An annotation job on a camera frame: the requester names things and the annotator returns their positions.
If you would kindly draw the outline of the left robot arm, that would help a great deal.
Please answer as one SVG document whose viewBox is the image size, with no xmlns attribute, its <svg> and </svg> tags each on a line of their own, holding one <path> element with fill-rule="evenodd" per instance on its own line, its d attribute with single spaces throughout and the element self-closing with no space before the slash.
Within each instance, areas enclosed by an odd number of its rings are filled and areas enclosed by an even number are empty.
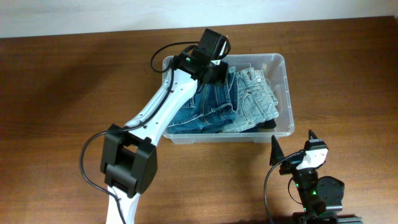
<svg viewBox="0 0 398 224">
<path fill-rule="evenodd" d="M 104 134 L 100 171 L 109 193 L 107 223 L 134 223 L 139 197 L 157 173 L 162 133 L 200 85 L 223 85 L 229 54 L 227 37 L 205 29 L 198 42 L 166 61 L 163 83 L 144 109 L 123 127 L 111 125 Z"/>
</svg>

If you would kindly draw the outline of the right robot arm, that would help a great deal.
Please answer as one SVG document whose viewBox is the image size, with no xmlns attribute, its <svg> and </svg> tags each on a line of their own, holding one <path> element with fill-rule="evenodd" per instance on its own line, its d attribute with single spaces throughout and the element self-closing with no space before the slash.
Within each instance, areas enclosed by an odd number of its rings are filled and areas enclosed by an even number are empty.
<svg viewBox="0 0 398 224">
<path fill-rule="evenodd" d="M 319 177 L 317 169 L 325 162 L 328 154 L 326 143 L 312 131 L 308 131 L 308 140 L 303 149 L 286 156 L 275 136 L 271 137 L 270 170 L 264 180 L 264 205 L 269 223 L 272 219 L 268 201 L 267 184 L 275 168 L 279 167 L 280 175 L 291 175 L 289 182 L 294 182 L 303 207 L 302 212 L 295 212 L 288 223 L 362 223 L 355 215 L 338 216 L 342 211 L 344 182 L 332 177 Z"/>
</svg>

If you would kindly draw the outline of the light blue jeans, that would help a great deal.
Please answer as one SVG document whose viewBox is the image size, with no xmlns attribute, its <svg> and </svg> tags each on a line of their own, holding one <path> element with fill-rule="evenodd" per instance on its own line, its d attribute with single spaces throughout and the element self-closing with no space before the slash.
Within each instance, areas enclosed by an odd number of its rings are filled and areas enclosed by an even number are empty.
<svg viewBox="0 0 398 224">
<path fill-rule="evenodd" d="M 278 100 L 268 85 L 263 71 L 252 67 L 229 70 L 236 78 L 238 99 L 234 121 L 223 126 L 221 133 L 257 132 L 259 124 L 276 119 Z"/>
</svg>

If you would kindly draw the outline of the dark blue jeans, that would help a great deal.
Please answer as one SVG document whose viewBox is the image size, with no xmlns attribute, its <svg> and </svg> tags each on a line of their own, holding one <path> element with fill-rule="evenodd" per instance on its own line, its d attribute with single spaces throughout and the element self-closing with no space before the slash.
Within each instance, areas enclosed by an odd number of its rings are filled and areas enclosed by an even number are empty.
<svg viewBox="0 0 398 224">
<path fill-rule="evenodd" d="M 225 85 L 204 85 L 186 101 L 167 126 L 167 133 L 217 133 L 235 120 L 237 109 L 238 83 L 236 75 L 230 73 Z"/>
</svg>

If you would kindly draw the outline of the dark grey garment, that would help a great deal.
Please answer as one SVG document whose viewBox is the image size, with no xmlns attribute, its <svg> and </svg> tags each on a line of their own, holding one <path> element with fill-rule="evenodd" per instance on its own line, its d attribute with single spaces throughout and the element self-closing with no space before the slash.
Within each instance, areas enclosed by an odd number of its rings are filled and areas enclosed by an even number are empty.
<svg viewBox="0 0 398 224">
<path fill-rule="evenodd" d="M 274 129 L 277 125 L 274 119 L 258 123 L 256 125 L 259 129 Z"/>
</svg>

